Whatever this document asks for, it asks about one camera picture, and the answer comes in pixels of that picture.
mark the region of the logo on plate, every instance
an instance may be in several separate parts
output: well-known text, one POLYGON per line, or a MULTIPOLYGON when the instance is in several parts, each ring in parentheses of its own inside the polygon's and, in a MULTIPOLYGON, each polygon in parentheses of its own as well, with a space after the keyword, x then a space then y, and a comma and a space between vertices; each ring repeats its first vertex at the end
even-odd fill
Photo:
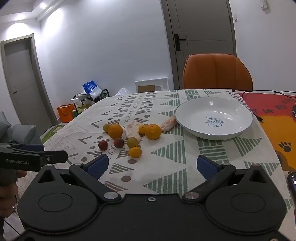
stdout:
POLYGON ((225 121, 222 121, 220 119, 214 118, 214 117, 206 117, 208 120, 205 121, 205 123, 209 126, 209 127, 220 127, 223 125, 223 123, 225 123, 225 121))

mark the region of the white wall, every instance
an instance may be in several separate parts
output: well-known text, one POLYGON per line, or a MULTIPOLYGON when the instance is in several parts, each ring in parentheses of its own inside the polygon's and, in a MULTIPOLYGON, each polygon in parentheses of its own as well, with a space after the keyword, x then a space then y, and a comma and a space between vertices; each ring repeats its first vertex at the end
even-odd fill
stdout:
POLYGON ((296 91, 296 3, 268 0, 229 0, 234 22, 237 57, 251 73, 254 89, 296 91))
MULTIPOLYGON (((35 45, 38 60, 40 63, 41 74, 46 73, 46 64, 44 64, 44 54, 42 51, 41 28, 40 23, 35 20, 22 20, 0 25, 0 40, 13 39, 34 33, 35 45)), ((0 58, 0 111, 3 111, 8 122, 12 125, 20 123, 15 108, 8 92, 6 80, 4 77, 2 58, 0 58)))
POLYGON ((173 89, 159 0, 66 0, 41 28, 54 109, 91 80, 111 95, 122 87, 135 93, 135 81, 163 77, 173 89))

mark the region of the screw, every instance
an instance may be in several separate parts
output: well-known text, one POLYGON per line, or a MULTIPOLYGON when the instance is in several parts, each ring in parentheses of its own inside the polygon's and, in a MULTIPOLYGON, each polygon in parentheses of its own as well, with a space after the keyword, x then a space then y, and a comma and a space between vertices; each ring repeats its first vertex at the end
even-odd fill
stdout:
POLYGON ((150 198, 148 198, 148 201, 155 202, 156 201, 156 198, 155 197, 150 197, 150 198))
POLYGON ((118 197, 118 193, 117 192, 106 192, 104 194, 104 198, 106 199, 115 199, 118 197))
POLYGON ((185 194, 185 198, 187 199, 198 199, 200 195, 196 192, 188 192, 185 194))

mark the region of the hand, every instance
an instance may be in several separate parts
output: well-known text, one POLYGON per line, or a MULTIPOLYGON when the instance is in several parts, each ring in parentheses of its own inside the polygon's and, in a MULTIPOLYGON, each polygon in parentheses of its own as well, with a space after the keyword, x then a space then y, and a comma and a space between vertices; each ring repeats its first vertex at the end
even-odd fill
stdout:
MULTIPOLYGON (((25 177, 26 171, 17 171, 17 177, 25 177)), ((16 204, 18 187, 15 183, 0 187, 0 216, 8 218, 12 214, 12 206, 16 204)))

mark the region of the plate rim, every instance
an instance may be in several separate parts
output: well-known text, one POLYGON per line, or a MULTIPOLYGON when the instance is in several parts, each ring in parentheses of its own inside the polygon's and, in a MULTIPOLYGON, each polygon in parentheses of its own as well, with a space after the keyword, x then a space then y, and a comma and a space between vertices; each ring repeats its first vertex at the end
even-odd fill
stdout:
MULTIPOLYGON (((196 99, 189 99, 189 100, 183 102, 182 104, 180 104, 180 105, 176 108, 176 112, 177 112, 178 108, 179 108, 181 105, 183 105, 184 103, 186 103, 186 102, 188 102, 188 101, 196 101, 196 100, 201 99, 201 98, 214 98, 214 99, 224 99, 224 100, 228 100, 228 101, 233 101, 233 100, 231 100, 231 99, 226 99, 226 98, 223 98, 223 97, 203 96, 203 97, 196 98, 196 99)), ((245 107, 245 106, 242 105, 241 103, 239 103, 239 102, 237 102, 237 103, 238 103, 239 105, 243 106, 244 108, 246 108, 248 111, 250 111, 247 107, 245 107)), ((245 128, 245 129, 243 129, 243 130, 241 130, 241 131, 239 131, 239 132, 235 132, 235 133, 223 134, 223 135, 214 135, 214 134, 202 133, 202 132, 199 132, 199 131, 192 130, 192 129, 188 128, 188 127, 185 127, 184 125, 182 125, 182 124, 178 121, 178 119, 177 119, 177 117, 176 117, 176 112, 175 112, 175 119, 176 119, 176 121, 179 123, 179 125, 182 126, 183 128, 188 129, 188 130, 193 131, 193 132, 196 132, 196 133, 200 133, 200 134, 202 134, 202 135, 216 136, 216 137, 227 137, 227 136, 230 136, 230 135, 240 134, 240 133, 242 133, 243 131, 245 131, 246 129, 248 129, 248 128, 252 125, 252 123, 253 123, 253 119, 254 119, 254 118, 253 118, 253 114, 252 114, 252 112, 250 111, 250 114, 252 115, 252 121, 251 121, 250 125, 248 125, 247 128, 245 128)))

